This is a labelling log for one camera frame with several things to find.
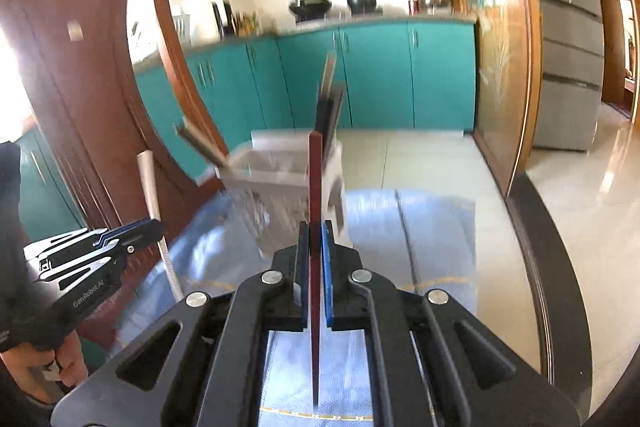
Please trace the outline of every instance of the sticker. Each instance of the sticker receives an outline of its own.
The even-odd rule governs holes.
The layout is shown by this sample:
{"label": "sticker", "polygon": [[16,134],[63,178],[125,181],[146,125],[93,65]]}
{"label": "sticker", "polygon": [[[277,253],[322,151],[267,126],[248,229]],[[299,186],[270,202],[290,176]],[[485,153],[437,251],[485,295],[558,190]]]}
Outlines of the sticker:
{"label": "sticker", "polygon": [[71,40],[71,42],[78,42],[84,39],[82,27],[78,21],[69,21],[66,23],[66,29],[69,32],[69,40]]}

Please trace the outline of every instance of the person's hand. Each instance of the person's hand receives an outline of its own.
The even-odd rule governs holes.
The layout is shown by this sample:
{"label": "person's hand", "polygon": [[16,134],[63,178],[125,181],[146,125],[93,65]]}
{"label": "person's hand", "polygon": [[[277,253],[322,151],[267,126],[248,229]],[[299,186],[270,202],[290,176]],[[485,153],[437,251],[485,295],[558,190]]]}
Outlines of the person's hand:
{"label": "person's hand", "polygon": [[74,387],[84,382],[89,376],[89,371],[84,364],[82,356],[82,346],[78,334],[73,331],[65,339],[58,349],[56,349],[56,359],[62,366],[60,370],[60,380],[67,387]]}
{"label": "person's hand", "polygon": [[0,357],[20,389],[43,403],[53,403],[54,398],[49,396],[44,386],[33,376],[30,367],[40,371],[44,365],[58,359],[58,363],[62,366],[60,380],[67,387],[81,383],[88,376],[82,357],[80,338],[75,331],[69,334],[55,351],[53,349],[36,351],[31,344],[20,344],[1,353]]}

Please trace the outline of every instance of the black pot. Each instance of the black pot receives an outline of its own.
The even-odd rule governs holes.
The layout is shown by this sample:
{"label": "black pot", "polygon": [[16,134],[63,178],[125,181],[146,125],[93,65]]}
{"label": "black pot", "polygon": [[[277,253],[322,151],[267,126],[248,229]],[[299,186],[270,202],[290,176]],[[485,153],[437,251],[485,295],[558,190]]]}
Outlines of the black pot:
{"label": "black pot", "polygon": [[351,15],[373,13],[376,11],[376,0],[347,0]]}
{"label": "black pot", "polygon": [[289,11],[296,16],[296,22],[314,21],[324,18],[331,6],[329,0],[300,0],[298,4],[291,3]]}

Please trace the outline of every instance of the tiled floor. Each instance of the tiled floor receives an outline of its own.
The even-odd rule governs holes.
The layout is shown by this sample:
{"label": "tiled floor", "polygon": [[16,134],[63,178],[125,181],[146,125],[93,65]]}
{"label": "tiled floor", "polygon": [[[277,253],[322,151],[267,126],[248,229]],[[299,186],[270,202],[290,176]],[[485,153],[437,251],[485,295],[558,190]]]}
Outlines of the tiled floor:
{"label": "tiled floor", "polygon": [[536,150],[527,172],[582,292],[593,350],[593,412],[640,342],[640,133],[601,105],[591,152]]}
{"label": "tiled floor", "polygon": [[347,190],[412,188],[476,202],[478,315],[540,369],[536,318],[507,210],[471,137],[417,131],[339,131]]}

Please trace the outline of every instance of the black gripper frame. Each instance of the black gripper frame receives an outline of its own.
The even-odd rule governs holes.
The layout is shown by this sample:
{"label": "black gripper frame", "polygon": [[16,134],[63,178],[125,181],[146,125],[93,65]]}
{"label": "black gripper frame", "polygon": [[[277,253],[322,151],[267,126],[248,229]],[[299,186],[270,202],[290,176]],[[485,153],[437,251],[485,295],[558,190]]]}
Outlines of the black gripper frame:
{"label": "black gripper frame", "polygon": [[[376,427],[580,425],[573,404],[451,295],[433,304],[374,272],[355,282],[358,252],[334,243],[329,221],[322,232],[327,324],[365,331]],[[298,245],[276,252],[277,283],[261,273],[233,294],[188,295],[64,397],[53,427],[257,425],[268,332],[306,328],[308,241],[303,223]]]}
{"label": "black gripper frame", "polygon": [[0,306],[0,353],[21,343],[56,349],[120,288],[127,256],[163,235],[162,223],[146,218],[113,230],[80,229],[27,245],[27,279]]}

